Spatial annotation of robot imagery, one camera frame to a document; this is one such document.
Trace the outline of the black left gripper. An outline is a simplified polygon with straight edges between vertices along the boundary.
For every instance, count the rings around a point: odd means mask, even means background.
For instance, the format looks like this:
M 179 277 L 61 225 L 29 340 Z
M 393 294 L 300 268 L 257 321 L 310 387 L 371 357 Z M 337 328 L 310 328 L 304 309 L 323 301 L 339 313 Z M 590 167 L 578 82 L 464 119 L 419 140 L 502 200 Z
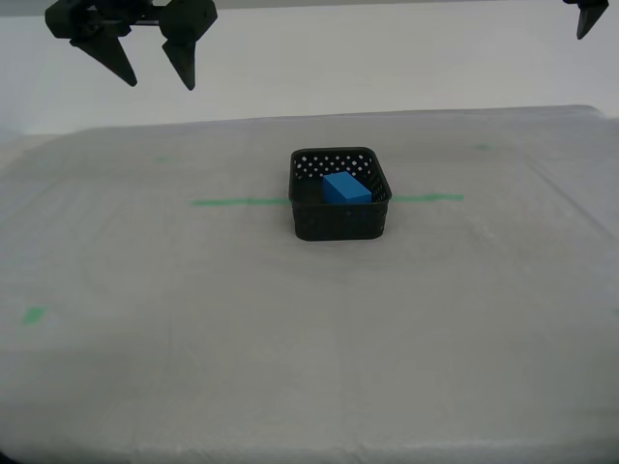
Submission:
M 119 38 L 132 26 L 158 26 L 166 38 L 162 46 L 184 85 L 195 87 L 195 47 L 218 19 L 212 0 L 56 1 L 44 21 L 56 39 L 68 40 L 130 86 L 137 84 L 133 67 Z

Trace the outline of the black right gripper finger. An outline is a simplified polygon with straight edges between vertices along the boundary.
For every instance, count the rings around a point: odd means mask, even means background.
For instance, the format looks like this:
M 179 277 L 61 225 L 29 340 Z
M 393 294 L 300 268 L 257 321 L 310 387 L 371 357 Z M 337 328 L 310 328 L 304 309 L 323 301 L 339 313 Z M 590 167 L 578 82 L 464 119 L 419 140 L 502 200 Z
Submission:
M 582 40 L 595 26 L 609 6 L 607 0 L 577 0 L 579 18 L 576 37 Z

